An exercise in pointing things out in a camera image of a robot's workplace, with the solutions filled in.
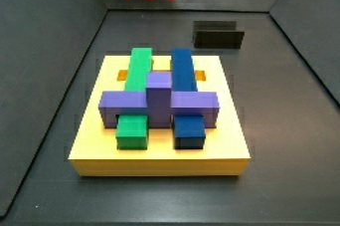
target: dark blue block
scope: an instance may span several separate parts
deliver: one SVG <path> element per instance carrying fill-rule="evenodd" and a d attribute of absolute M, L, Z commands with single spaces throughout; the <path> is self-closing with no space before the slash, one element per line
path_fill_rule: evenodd
<path fill-rule="evenodd" d="M 203 149 L 206 141 L 202 115 L 174 116 L 174 148 Z"/>
<path fill-rule="evenodd" d="M 190 49 L 171 50 L 172 90 L 196 92 L 196 79 Z"/>

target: yellow block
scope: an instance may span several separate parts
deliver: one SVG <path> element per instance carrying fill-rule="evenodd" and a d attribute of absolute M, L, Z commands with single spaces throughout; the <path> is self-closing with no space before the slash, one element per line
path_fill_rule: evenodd
<path fill-rule="evenodd" d="M 148 150 L 118 150 L 116 130 L 104 129 L 99 112 L 103 91 L 123 91 L 120 70 L 130 56 L 107 56 L 70 154 L 84 176 L 239 175 L 250 160 L 219 56 L 194 56 L 194 67 L 204 73 L 198 90 L 216 92 L 216 128 L 206 130 L 203 150 L 175 150 L 171 129 L 150 129 Z M 154 70 L 170 71 L 171 56 L 154 56 Z"/>

